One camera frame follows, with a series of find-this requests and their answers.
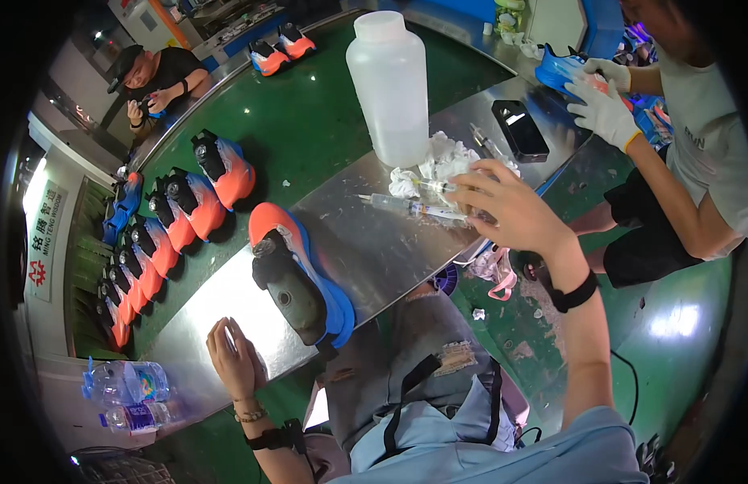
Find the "hand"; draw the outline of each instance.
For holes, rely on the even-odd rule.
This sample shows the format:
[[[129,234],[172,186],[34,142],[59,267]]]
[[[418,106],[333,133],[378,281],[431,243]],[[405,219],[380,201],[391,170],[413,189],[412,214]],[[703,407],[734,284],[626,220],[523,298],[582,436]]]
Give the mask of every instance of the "hand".
[[[151,114],[162,112],[173,99],[175,99],[175,96],[169,89],[159,89],[152,93],[148,100],[148,112]]]
[[[618,92],[630,92],[632,76],[627,66],[620,65],[607,59],[589,59],[584,64],[584,72],[595,73],[602,71],[606,81],[613,81]]]
[[[142,120],[142,111],[140,110],[140,107],[137,106],[137,101],[127,102],[127,117],[132,121],[133,125],[140,124],[140,120]]]
[[[225,328],[232,334],[236,352],[232,351],[226,341]],[[213,360],[215,373],[221,377],[233,400],[253,398],[253,392],[266,384],[266,375],[253,343],[242,334],[234,319],[224,317],[215,323],[207,335],[207,351]]]
[[[579,117],[574,120],[580,128],[591,129],[608,144],[622,152],[627,152],[627,145],[632,138],[640,134],[635,118],[619,96],[616,83],[608,81],[608,94],[592,88],[587,83],[573,80],[566,83],[565,89],[583,100],[582,104],[568,104],[568,112]]]
[[[457,175],[452,183],[469,185],[483,190],[458,190],[447,194],[448,200],[481,208],[495,217],[492,226],[476,217],[468,217],[479,234],[502,247],[531,250],[546,258],[563,244],[575,239],[575,234],[554,214],[536,193],[514,172],[498,160],[479,160],[471,169],[487,169],[499,182],[481,173]]]

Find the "bottle label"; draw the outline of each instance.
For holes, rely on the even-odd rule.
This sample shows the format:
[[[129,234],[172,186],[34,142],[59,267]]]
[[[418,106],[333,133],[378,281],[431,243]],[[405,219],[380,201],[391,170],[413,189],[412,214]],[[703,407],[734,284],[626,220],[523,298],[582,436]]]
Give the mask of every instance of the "bottle label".
[[[151,400],[156,395],[156,383],[153,381],[153,376],[146,372],[137,370],[137,379],[140,382],[140,391],[142,392],[143,400]]]
[[[129,422],[129,430],[137,431],[143,428],[155,427],[153,413],[151,413],[144,403],[125,405],[124,408],[126,409],[127,421]]]

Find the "white glove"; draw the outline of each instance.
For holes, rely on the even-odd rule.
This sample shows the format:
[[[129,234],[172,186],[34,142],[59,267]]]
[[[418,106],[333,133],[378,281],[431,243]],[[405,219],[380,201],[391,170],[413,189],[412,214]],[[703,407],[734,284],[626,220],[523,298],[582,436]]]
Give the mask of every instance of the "white glove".
[[[579,128],[591,129],[608,144],[627,153],[627,145],[641,131],[614,84],[613,80],[608,81],[608,94],[603,94],[577,79],[566,83],[565,89],[586,103],[586,106],[568,104],[568,112],[578,115],[574,122]]]
[[[630,92],[631,75],[627,66],[622,66],[607,59],[589,59],[584,64],[584,72],[595,73],[602,71],[606,81],[615,81],[618,92]]]

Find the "black wristband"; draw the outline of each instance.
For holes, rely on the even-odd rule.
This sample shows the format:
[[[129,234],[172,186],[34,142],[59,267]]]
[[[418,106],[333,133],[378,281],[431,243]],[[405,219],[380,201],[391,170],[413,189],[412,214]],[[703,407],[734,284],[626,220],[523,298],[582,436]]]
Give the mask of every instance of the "black wristband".
[[[590,297],[595,293],[597,286],[597,276],[592,269],[589,270],[589,276],[586,276],[586,280],[581,286],[576,288],[567,294],[563,293],[559,289],[553,289],[550,293],[552,296],[552,302],[557,311],[561,313],[567,313],[569,309],[583,305]]]
[[[254,451],[260,451],[261,449],[269,449],[273,451],[281,447],[287,447],[289,449],[293,447],[290,434],[285,428],[271,428],[265,430],[264,433],[261,434],[261,437],[253,439],[250,439],[245,435],[244,441],[248,444],[248,447]]]

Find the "gray jeans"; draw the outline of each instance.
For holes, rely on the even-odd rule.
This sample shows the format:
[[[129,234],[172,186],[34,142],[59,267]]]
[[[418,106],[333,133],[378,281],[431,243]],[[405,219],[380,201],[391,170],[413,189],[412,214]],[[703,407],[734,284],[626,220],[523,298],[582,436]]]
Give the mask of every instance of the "gray jeans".
[[[326,366],[331,431],[348,453],[395,409],[401,380],[430,354],[437,355],[441,368],[408,392],[404,403],[426,401],[451,418],[466,399],[473,375],[488,390],[492,385],[489,353],[446,294],[438,290],[401,300],[393,313],[390,352],[372,321],[356,329]]]

